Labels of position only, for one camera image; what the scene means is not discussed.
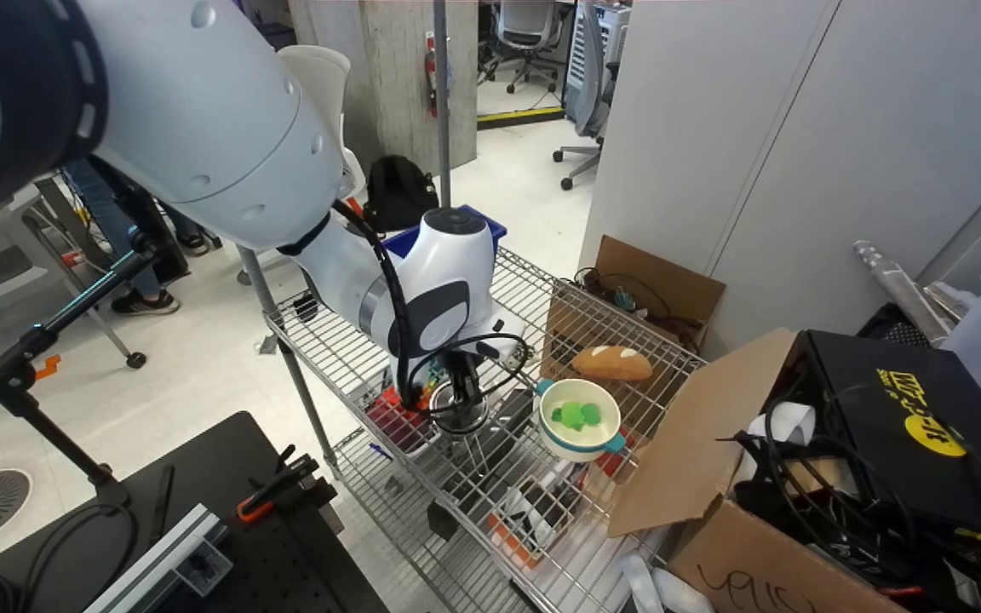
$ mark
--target white cabinet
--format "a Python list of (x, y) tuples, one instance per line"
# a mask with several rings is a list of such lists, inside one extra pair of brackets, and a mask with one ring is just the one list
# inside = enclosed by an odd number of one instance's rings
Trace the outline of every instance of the white cabinet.
[(867, 235), (918, 272), (981, 207), (981, 3), (648, 0), (586, 244), (620, 235), (730, 284), (711, 351), (854, 330)]

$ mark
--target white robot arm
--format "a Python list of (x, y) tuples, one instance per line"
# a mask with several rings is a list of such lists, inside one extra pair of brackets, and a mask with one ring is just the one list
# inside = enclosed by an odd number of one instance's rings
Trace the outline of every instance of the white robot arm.
[[(0, 0), (0, 201), (88, 150), (203, 228), (283, 248), (330, 311), (397, 351), (383, 267), (330, 210), (341, 148), (228, 0)], [(411, 356), (502, 326), (476, 214), (427, 214), (395, 268)]]

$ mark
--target open cardboard box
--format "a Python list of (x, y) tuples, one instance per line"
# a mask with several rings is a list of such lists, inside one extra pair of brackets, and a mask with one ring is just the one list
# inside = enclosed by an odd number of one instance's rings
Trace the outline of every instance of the open cardboard box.
[(608, 535), (700, 517), (666, 565), (717, 610), (900, 610), (858, 577), (727, 498), (740, 448), (722, 440), (758, 417), (792, 344), (792, 330), (774, 330), (682, 384), (640, 467), (615, 494)]
[(700, 351), (711, 313), (722, 305), (727, 284), (694, 268), (656, 259), (645, 248), (601, 240), (596, 267), (583, 277), (590, 292), (626, 290), (650, 318), (655, 330)]

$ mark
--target black bag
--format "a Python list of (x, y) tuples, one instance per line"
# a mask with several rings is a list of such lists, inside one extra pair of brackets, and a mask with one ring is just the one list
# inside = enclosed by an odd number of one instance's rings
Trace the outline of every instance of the black bag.
[(422, 223), (428, 207), (440, 207), (431, 180), (405, 157), (383, 157), (369, 171), (363, 223), (375, 233), (397, 233)]

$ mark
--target wheel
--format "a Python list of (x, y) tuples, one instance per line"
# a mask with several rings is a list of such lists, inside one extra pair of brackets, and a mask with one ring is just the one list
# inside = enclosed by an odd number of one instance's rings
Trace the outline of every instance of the wheel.
[(128, 351), (126, 356), (126, 369), (138, 373), (145, 365), (145, 356), (143, 351)]

